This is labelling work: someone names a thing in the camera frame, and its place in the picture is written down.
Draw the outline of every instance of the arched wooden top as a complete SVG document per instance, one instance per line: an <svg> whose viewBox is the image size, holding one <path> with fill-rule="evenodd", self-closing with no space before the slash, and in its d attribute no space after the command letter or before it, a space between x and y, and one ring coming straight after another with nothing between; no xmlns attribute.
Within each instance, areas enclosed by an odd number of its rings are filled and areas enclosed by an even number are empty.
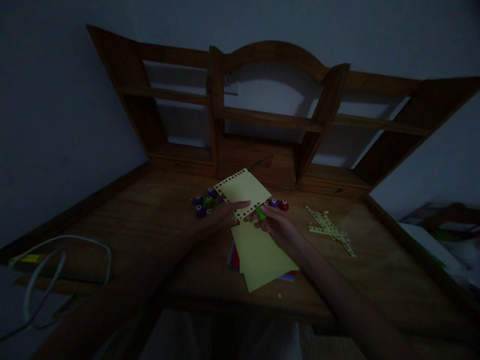
<svg viewBox="0 0 480 360"><path fill-rule="evenodd" d="M300 46L283 41L260 41L223 55L224 71L233 71L244 65L274 61L303 70L321 83L329 68Z"/></svg>

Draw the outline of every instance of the desk surface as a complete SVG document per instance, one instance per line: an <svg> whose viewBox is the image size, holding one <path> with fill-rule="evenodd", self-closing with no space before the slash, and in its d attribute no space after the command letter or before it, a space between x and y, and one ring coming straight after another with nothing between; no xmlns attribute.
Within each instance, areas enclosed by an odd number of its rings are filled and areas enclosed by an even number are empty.
<svg viewBox="0 0 480 360"><path fill-rule="evenodd" d="M201 221L195 218L191 199L214 184L216 180L208 177L153 170L76 222L65 234L109 245L115 277L155 244ZM269 191L277 199L288 200L289 215L305 237L401 329L451 339L471 338L477 331L362 202L302 191ZM309 224L315 221L304 205L315 211L330 211L330 220L348 232L357 257L350 257L330 237L309 232ZM248 293L243 276L226 264L231 244L229 229L200 243L165 285L169 306L202 310L202 304L213 304L216 309L250 308L289 314L316 324L333 322L328 307L300 272L293 283L275 280ZM103 249L74 239L53 246L68 249L66 277L103 281Z"/></svg>

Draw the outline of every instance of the white cable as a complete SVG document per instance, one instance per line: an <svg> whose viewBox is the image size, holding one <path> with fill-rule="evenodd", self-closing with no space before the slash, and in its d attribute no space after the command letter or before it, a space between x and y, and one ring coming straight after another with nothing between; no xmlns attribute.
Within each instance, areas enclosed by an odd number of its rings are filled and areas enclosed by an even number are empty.
<svg viewBox="0 0 480 360"><path fill-rule="evenodd" d="M48 284L48 287L43 293L43 296L40 299L40 305L33 312L33 315L30 315L30 303L32 302L33 291L35 290L35 284L37 283L37 279L40 276L40 272L44 268L45 264L50 260L50 258L56 255L57 253L61 253L61 258L60 258L60 262L58 263L58 266L56 267L55 275L52 277L50 284ZM25 296L23 297L23 321L25 323L31 322L33 318L38 314L40 309L43 307L45 301L47 300L47 297L50 294L50 291L52 290L52 287L54 286L54 283L57 281L57 279L59 278L60 272L64 268L66 257L67 257L67 252L64 249L57 249L52 253L50 253L48 256L46 256L42 260L42 262L38 264L35 271L31 274L30 281L28 282L28 285L25 290Z"/></svg>
<svg viewBox="0 0 480 360"><path fill-rule="evenodd" d="M15 258L15 260L12 261L9 264L10 269L13 269L13 267L21 259L23 259L25 256L27 256L28 254L30 254L34 250L42 247L43 245L51 243L52 241L55 241L55 240L58 240L58 239L63 239L63 238L74 238L74 239L85 240L89 243L99 245L106 250L107 257L108 257L108 265L107 265L106 271L105 271L105 281L103 282L103 286L105 286L109 282L110 273L112 272L112 250L110 250L110 248L107 245L105 245L105 244L103 244L99 241L92 240L88 237L83 237L83 236L78 236L78 235L60 235L60 236L56 236L56 237L53 237L51 239L48 239L47 241L44 241L44 242L32 247L30 250L24 252L23 254L17 256ZM46 263L49 261L49 259L52 258L54 255L56 255L58 253L61 253L61 258L60 258L60 261L59 261L59 263L56 267L55 274L53 275L50 283L48 284L47 289L45 290L45 292L43 293L43 296L40 299L40 305L38 306L37 309L35 309L35 311L31 311L31 300L32 300L33 291L35 290L35 284L37 283L37 279L39 278L40 273L42 272L42 269L44 268ZM26 290L25 290L25 295L23 297L23 320L24 320L24 323L23 323L22 326L20 326L19 328L15 329L12 332L10 332L9 334L0 337L0 343L4 340L10 338L14 334L17 334L19 331L21 331L23 329L26 329L29 325L32 325L37 329L45 329L48 326L50 326L51 324L56 322L56 320L52 320L45 325L36 325L34 323L36 316L38 315L38 313L40 312L40 310L44 306L48 296L50 295L50 292L52 291L52 288L54 287L54 284L57 282L57 280L60 277L60 273L62 272L62 269L65 265L66 258L67 258L67 252L66 252L65 249L56 249L55 251L48 254L40 262L40 264L38 264L38 266L35 268L34 272L32 273L32 275L30 277L30 281L28 282L28 285L27 285Z"/></svg>

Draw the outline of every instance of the yellow paper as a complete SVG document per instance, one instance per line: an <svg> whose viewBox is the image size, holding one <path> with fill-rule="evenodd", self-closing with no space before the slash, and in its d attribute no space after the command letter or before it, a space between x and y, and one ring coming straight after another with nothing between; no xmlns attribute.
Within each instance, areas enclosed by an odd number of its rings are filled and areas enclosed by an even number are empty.
<svg viewBox="0 0 480 360"><path fill-rule="evenodd" d="M248 289L248 292L251 293L258 288L261 288L263 285L278 279L283 274L285 274L285 272L282 272L282 270L277 270L260 273L244 272L243 276L245 277L246 288Z"/></svg>
<svg viewBox="0 0 480 360"><path fill-rule="evenodd" d="M219 182L215 189L231 203L250 200L250 206L235 211L235 216L239 220L272 196L246 168Z"/></svg>
<svg viewBox="0 0 480 360"><path fill-rule="evenodd" d="M240 258L240 273L245 276L249 292L299 269L272 236L260 229L257 220L241 221L231 228L231 233Z"/></svg>

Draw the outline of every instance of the punched paper strip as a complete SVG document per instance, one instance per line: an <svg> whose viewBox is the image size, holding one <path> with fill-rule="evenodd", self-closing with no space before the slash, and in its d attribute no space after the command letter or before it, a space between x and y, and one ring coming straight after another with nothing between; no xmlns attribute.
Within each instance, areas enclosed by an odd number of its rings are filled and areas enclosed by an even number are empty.
<svg viewBox="0 0 480 360"><path fill-rule="evenodd" d="M346 231L340 231L340 232L332 232L330 230L322 229L320 227L315 227L312 225L308 226L308 229L312 233L317 233L317 234L323 234L323 235L341 235L341 236L347 236L349 233Z"/></svg>
<svg viewBox="0 0 480 360"><path fill-rule="evenodd" d="M270 196L268 190L246 168L227 177L214 186L227 203L250 200L250 206L235 210L237 220L242 220L264 203Z"/></svg>
<svg viewBox="0 0 480 360"><path fill-rule="evenodd" d="M329 213L328 211L325 211L324 215L322 215L320 212L314 212L312 209L310 209L307 205L305 205L305 208L308 210L310 215L316 220L316 222L323 228L320 230L325 230L326 233L325 235L329 235L332 239L339 241L342 246L345 248L345 250L350 254L351 257L356 258L357 255L355 255L354 251L352 250L352 247L350 244L345 240L344 231L340 231L329 219L327 214ZM313 226L309 226L309 230L313 233L316 233L317 231L312 230Z"/></svg>

